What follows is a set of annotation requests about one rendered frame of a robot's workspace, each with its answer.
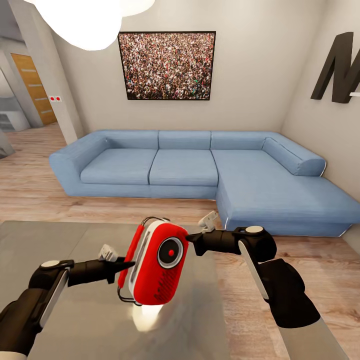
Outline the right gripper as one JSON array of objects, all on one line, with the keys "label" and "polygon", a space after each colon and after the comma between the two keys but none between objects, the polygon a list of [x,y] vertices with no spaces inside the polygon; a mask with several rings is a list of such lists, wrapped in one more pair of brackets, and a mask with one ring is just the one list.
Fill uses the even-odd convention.
[{"label": "right gripper", "polygon": [[203,256],[206,251],[227,253],[223,251],[221,244],[224,230],[214,229],[212,232],[188,234],[185,239],[194,245],[197,256]]}]

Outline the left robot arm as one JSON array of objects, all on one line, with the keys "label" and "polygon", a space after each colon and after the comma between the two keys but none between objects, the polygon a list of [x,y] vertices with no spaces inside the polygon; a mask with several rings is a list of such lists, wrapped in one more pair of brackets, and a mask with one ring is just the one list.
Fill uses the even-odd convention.
[{"label": "left robot arm", "polygon": [[31,277],[29,289],[8,304],[0,313],[0,360],[27,360],[49,319],[63,289],[107,279],[115,283],[115,273],[133,267],[135,261],[124,261],[110,245],[104,244],[98,259],[74,262],[72,259],[49,260]]}]

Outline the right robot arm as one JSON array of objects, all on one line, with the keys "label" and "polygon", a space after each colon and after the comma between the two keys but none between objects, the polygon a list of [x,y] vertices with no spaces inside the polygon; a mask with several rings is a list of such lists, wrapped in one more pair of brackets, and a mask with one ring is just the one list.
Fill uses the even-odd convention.
[{"label": "right robot arm", "polygon": [[290,360],[349,360],[311,299],[298,271],[282,258],[273,260],[277,245],[262,226],[216,230],[212,211],[198,225],[201,233],[185,239],[197,256],[206,251],[243,255],[263,299],[269,303]]}]

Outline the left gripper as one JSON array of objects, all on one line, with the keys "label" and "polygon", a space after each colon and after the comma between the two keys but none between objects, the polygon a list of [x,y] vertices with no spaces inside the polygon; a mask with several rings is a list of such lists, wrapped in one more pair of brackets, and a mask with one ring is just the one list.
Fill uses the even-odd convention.
[{"label": "left gripper", "polygon": [[91,283],[107,279],[109,284],[115,283],[115,273],[133,267],[135,261],[124,261],[126,257],[117,257],[115,262],[104,260],[87,260],[84,283]]}]

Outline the radio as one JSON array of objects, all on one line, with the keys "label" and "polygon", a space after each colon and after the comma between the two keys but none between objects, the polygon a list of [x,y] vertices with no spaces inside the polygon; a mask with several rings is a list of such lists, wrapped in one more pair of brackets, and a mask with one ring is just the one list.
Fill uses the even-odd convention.
[{"label": "radio", "polygon": [[[124,262],[132,261],[145,224],[144,221],[139,225]],[[187,235],[184,228],[170,223],[165,217],[150,224],[128,282],[133,298],[120,296],[128,274],[127,268],[120,271],[117,289],[119,299],[138,307],[168,303],[174,297],[181,277],[189,246],[185,238]]]}]

